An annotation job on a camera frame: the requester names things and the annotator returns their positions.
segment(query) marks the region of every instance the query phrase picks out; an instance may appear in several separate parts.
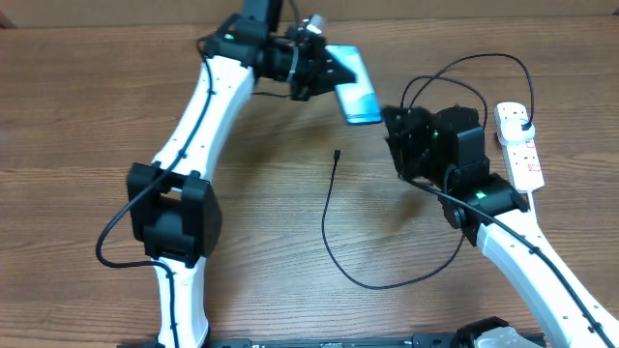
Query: light blue object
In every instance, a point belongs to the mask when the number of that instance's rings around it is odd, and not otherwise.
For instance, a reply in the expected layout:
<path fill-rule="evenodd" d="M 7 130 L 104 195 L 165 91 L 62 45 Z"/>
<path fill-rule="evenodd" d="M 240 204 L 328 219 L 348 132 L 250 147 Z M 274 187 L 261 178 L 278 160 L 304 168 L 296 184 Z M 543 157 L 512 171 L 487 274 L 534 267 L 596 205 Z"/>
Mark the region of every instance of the light blue object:
<path fill-rule="evenodd" d="M 357 75 L 357 82 L 336 86 L 339 105 L 346 122 L 353 126 L 382 122 L 378 98 L 357 47 L 330 44 L 326 48 L 335 59 Z"/>

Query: white power strip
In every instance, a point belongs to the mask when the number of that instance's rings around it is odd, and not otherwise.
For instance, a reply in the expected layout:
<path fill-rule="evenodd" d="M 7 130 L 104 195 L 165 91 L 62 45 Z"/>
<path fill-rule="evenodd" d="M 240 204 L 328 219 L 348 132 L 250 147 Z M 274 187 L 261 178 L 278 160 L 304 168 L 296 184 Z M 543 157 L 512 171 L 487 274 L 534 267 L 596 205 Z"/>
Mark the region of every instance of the white power strip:
<path fill-rule="evenodd" d="M 517 102 L 501 102 L 494 109 L 497 135 L 500 138 L 501 126 L 505 123 L 521 122 L 527 117 L 526 107 Z M 535 215 L 533 191 L 544 186 L 544 175 L 540 166 L 540 158 L 535 142 L 530 138 L 530 132 L 523 131 L 522 135 L 512 133 L 509 145 L 502 145 L 505 166 L 507 167 L 510 182 L 520 193 L 526 193 L 529 199 L 531 212 Z"/>

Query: black clamp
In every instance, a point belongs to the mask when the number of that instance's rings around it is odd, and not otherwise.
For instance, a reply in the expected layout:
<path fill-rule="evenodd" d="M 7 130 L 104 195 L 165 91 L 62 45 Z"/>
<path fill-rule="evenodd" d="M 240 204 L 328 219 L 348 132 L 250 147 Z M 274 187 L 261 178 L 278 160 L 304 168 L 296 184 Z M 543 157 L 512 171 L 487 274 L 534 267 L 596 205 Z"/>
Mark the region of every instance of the black clamp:
<path fill-rule="evenodd" d="M 129 199 L 151 185 L 162 170 L 134 163 L 127 177 Z M 180 200 L 165 196 L 181 191 Z M 211 183 L 190 175 L 169 173 L 131 209 L 133 235 L 144 243 L 144 252 L 154 259 L 164 256 L 192 268 L 200 256 L 215 249 L 221 232 L 221 210 Z"/>

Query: wooden table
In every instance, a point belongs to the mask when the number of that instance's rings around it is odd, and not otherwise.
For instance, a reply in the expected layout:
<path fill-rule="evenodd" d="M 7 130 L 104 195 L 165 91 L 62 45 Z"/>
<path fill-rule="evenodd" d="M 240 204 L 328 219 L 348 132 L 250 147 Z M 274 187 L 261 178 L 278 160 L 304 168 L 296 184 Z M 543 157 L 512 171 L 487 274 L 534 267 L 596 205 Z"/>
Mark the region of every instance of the wooden table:
<path fill-rule="evenodd" d="M 152 269 L 110 270 L 95 241 L 126 202 L 132 162 L 150 161 L 195 85 L 194 39 L 212 27 L 0 31 L 0 346 L 113 347 L 152 340 L 159 297 Z M 406 82 L 464 55 L 511 53 L 536 91 L 546 186 L 540 225 L 592 292 L 619 316 L 619 18 L 613 16 L 330 23 L 332 43 L 360 47 L 386 104 Z M 528 105 L 516 64 L 480 59 L 450 72 L 490 108 Z M 263 82 L 258 90 L 284 92 Z M 481 108 L 437 82 L 419 103 Z M 486 151 L 505 174 L 492 120 Z M 371 284 L 420 276 L 458 241 L 432 196 L 401 182 L 383 126 L 344 124 L 333 94 L 310 102 L 256 97 L 221 156 L 214 186 L 224 214 L 207 267 L 214 337 L 286 339 L 448 332 L 498 315 L 538 325 L 506 278 L 466 245 L 419 284 L 369 291 L 346 280 L 320 238 L 341 148 L 327 233 L 349 273 Z M 113 260 L 142 260 L 129 219 L 106 242 Z"/>

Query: power adapter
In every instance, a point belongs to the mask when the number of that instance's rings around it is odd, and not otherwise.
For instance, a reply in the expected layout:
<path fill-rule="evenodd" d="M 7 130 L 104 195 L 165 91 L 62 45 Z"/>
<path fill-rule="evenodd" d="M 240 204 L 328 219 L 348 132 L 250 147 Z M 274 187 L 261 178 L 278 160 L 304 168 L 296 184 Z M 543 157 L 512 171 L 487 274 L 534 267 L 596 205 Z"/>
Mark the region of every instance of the power adapter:
<path fill-rule="evenodd" d="M 526 107 L 512 101 L 496 105 L 494 119 L 510 182 L 518 192 L 526 193 L 531 213 L 535 216 L 533 191 L 545 184 L 540 158 L 533 141 L 535 126 L 522 130 L 521 125 L 528 121 Z"/>

